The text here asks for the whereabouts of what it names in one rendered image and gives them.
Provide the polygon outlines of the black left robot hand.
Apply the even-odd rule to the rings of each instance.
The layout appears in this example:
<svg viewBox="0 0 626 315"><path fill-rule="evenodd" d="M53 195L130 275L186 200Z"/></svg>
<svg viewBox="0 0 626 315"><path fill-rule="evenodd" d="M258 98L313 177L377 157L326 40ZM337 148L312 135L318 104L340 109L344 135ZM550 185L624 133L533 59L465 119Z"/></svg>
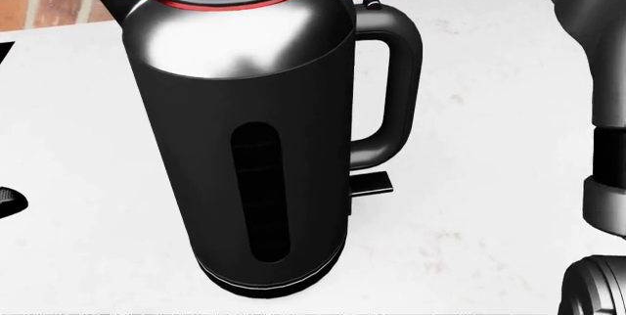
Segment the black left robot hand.
<svg viewBox="0 0 626 315"><path fill-rule="evenodd" d="M0 64L14 46L14 41L0 43ZM0 219L17 214L28 208L26 197L12 188L0 186Z"/></svg>

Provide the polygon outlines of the black steel electric kettle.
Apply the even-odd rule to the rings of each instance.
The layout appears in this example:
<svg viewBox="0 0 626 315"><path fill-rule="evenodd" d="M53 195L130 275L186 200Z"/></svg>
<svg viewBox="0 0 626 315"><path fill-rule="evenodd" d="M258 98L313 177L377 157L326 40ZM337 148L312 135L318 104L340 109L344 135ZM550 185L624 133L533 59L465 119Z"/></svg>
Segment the black steel electric kettle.
<svg viewBox="0 0 626 315"><path fill-rule="evenodd" d="M413 21L352 0L101 2L195 258L231 282L275 285L343 249L349 177L411 132L423 61Z"/></svg>

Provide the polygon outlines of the black kettle power base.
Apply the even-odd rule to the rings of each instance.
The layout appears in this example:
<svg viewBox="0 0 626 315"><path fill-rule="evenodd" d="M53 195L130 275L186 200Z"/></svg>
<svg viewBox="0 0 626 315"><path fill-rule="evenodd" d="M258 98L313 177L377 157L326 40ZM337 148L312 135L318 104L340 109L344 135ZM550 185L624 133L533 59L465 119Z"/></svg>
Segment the black kettle power base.
<svg viewBox="0 0 626 315"><path fill-rule="evenodd" d="M205 267L198 259L197 264L207 278L217 285L219 288L233 293L238 296L244 296L252 299L274 299L283 296L289 296L294 293L310 288L317 284L335 267L336 262L339 260L343 249L337 249L336 252L327 260L324 264L318 267L316 270L308 273L306 276L302 276L297 279L293 279L289 282L279 283L275 285L244 285L236 282L231 282L216 273L213 273L207 267Z"/></svg>

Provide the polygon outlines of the black kettle power switch lever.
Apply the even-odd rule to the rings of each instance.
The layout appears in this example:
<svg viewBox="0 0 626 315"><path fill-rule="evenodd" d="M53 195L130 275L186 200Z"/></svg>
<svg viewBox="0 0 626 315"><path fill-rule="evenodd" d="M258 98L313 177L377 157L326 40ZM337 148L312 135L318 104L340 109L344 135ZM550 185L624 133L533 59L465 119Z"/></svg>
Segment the black kettle power switch lever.
<svg viewBox="0 0 626 315"><path fill-rule="evenodd" d="M387 194L393 191L392 183L385 171L350 176L349 188L352 198Z"/></svg>

